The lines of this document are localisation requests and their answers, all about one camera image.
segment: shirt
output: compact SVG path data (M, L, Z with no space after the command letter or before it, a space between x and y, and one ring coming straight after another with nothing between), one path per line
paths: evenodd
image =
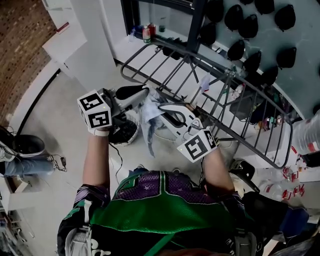
M149 171L123 180L112 200L106 187L82 185L58 230L60 256L68 233L84 225L84 200L92 249L102 255L184 248L234 255L237 228L251 221L237 192L213 198L185 174Z

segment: brick wall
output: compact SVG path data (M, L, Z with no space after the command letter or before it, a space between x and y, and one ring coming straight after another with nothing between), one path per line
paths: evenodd
M0 125L50 61L42 45L55 30L41 0L0 0Z

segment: metal rack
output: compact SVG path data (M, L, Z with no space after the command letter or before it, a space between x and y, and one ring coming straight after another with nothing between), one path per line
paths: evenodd
M158 47L158 51L156 51L138 70L137 69L132 69L130 67L130 63L137 57L139 56L146 48L151 47L151 46L157 46ZM137 74L141 74L141 70L156 56L158 55L162 49L164 47L170 48L172 50L172 52L169 54L169 56L167 56L164 61L162 61L155 69L154 71L150 74L150 75L144 75L145 79L142 80L137 80L135 77ZM181 54L182 58L181 61L176 65L176 67L171 71L171 73L162 81L156 81L153 78L153 75L161 68L161 66L163 66L166 61L174 54L174 53L179 53ZM172 78L177 74L177 72L180 70L180 68L184 65L184 64L189 64L190 66L190 72L187 74L186 78L184 79L184 81L181 83L181 85L177 88L177 90L173 91L172 89L170 89L167 85L168 83L172 80ZM131 56L121 67L121 75L122 77L124 77L126 80L134 82L134 83L147 83L148 81L152 81L155 82L158 85L157 91L160 93L161 96L163 96L165 99L167 99L168 101L171 102L184 102L185 97L183 96L178 96L179 91L183 88L183 86L185 85L186 81L188 80L188 78L193 75L195 78L196 83L199 82L199 78L197 76L197 72L196 72L196 67L199 67L201 69L203 69L206 72L209 72L212 76L215 77L214 80L212 80L209 84L210 86L212 86L213 84L217 83L218 81L222 81L224 82L224 85L222 87L222 90L220 91L220 93L217 95L216 98L213 98L209 95L207 95L206 93L203 93L202 95L206 97L204 103L202 106L197 106L196 110L198 112L200 112L203 116L207 117L207 119L210 121L210 125L217 127L216 132L215 132L215 136L217 136L218 131L222 130L225 133L227 133L228 135L230 135L230 137L222 137L219 138L220 141L238 141L241 144L245 145L246 147L248 147L251 151L253 151L254 153L256 153L258 156L260 156L262 159L264 159L267 163L269 163L271 166L275 167L275 168L283 168L286 166L286 163L288 161L289 158L289 154L290 154L290 150L291 150L291 141L292 141L292 136L293 136L293 127L292 127L292 123L288 117L288 115L277 105L275 104L270 98L268 98L262 91L258 90L254 85L252 85L251 83L249 83L248 81L246 81L245 79L243 79L239 74L237 74L236 72L234 72L233 70L230 70L228 68L225 68L224 66L198 54L198 53L192 53L186 49L182 49L181 47L174 45L174 44L169 44L169 43L164 43L164 42L152 42L149 44L146 44L145 46L143 46L140 50L138 50L133 56ZM128 76L124 74L124 68L128 68L131 70L135 70L134 74L132 76ZM244 84L244 88L243 91L240 95L239 98L237 98L234 101L228 102L228 94L229 91L232 90L232 88L234 88L234 86L237 86L239 84L243 83ZM224 102L221 103L221 99L223 97L224 93L227 93ZM242 132L236 132L235 129L233 129L233 125L235 123L235 118L237 116L237 113L239 111L239 107L242 104L242 102L244 102L245 100L251 99L252 104L250 106L250 110L247 113L247 118L246 121L244 123ZM263 116L262 116L262 120L265 119L265 114L266 114L266 109L267 109L267 104L269 104L269 106L271 105L274 108L274 114L273 114L273 120L277 119L276 115L280 115L282 117L282 123L281 123L281 128L280 128L280 133L279 136L277 137L278 139L276 141L278 141L277 143L277 148L276 148L276 152L275 152L275 156L274 158L270 158L267 155L269 146L270 146L270 142L271 139L274 139L273 137L273 131L274 131L274 125L272 124L271 127L271 131L270 131L270 135L268 138L268 142L266 145L265 150L261 150L259 149L259 147L257 147L258 143L259 143L259 139L260 139L260 135L262 132L262 125L260 126L258 133L257 133L257 137L256 140L254 142L254 144L249 143L246 140L246 135L247 135L247 131L248 131L248 127L250 125L250 119L252 117L252 114L255 110L255 106L257 103L257 99L262 99L264 103L264 112L263 112ZM192 104L193 101L195 100L195 97L188 103ZM214 105L212 107L212 109L210 111L205 111L203 109L205 103L207 101L211 101L214 102ZM229 125L226 125L226 123L224 122L224 116L225 116L225 112L226 112L226 108L231 105L231 104L236 104L237 103L237 107L236 107L236 111L234 113L234 116L231 120L231 123ZM220 112L220 114L218 115L218 118L214 117L215 112L217 111L217 107L220 106L222 108L222 111ZM290 128L290 134L289 134L289 142L288 142L288 147L286 150L286 154L285 154L285 161L284 164L279 166L277 165L276 162L276 158L279 152L279 147L280 147L280 143L282 140L282 136L283 136L283 127L284 127L284 123L289 124L289 128Z

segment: fiducial marker cube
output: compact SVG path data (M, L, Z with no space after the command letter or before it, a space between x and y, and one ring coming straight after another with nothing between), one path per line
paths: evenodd
M111 109L96 90L77 99L81 116L89 129L112 125Z

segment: sneaker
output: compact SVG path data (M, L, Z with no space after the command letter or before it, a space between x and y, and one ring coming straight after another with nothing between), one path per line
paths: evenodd
M136 168L137 169L140 169L140 168L144 168L145 169L145 167L142 164L138 164L138 166Z
M172 172L173 172L174 174L180 174L180 173L181 173L181 171L180 171L179 168L174 168L174 169L172 170Z

